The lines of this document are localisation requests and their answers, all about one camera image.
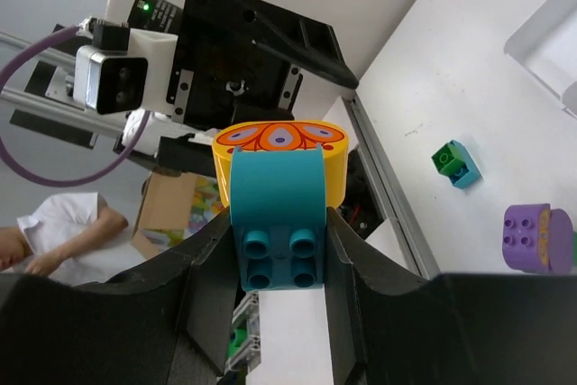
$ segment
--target green toy block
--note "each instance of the green toy block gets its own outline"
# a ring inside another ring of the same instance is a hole
[[[447,143],[433,155],[433,163],[439,173],[452,176],[465,165],[465,160],[456,146]]]
[[[238,351],[246,340],[247,333],[244,328],[235,328],[231,334],[231,339],[228,342],[228,357],[233,356]]]

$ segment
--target cardboard box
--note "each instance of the cardboard box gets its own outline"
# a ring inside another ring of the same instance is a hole
[[[188,227],[190,207],[195,195],[197,175],[183,173],[179,177],[152,173],[136,219],[132,245],[146,259],[161,252],[144,231],[173,231]]]

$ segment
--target person's arm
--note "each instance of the person's arm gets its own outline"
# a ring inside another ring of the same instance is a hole
[[[114,239],[128,226],[126,218],[103,203],[98,205],[98,216],[84,232],[69,239],[54,250],[34,258],[26,272],[49,276],[66,259],[100,248]]]

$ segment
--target person's hand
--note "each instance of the person's hand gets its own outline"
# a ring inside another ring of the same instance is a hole
[[[62,259],[58,254],[55,252],[47,252],[42,256],[38,256],[32,259],[32,261],[26,267],[26,273],[48,277],[61,264]]]

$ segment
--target teal toy block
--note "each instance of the teal toy block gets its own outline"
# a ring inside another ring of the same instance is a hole
[[[449,180],[451,180],[454,187],[466,189],[481,178],[481,173],[479,172],[475,162],[472,160],[471,155],[462,144],[456,140],[451,140],[447,144],[454,146],[463,157],[464,161],[464,165],[462,165],[455,173],[450,175]]]
[[[235,149],[230,182],[231,224],[243,289],[322,287],[326,233],[322,148]]]
[[[452,142],[447,143],[433,155],[436,170],[445,176],[452,176],[465,165],[463,154]]]

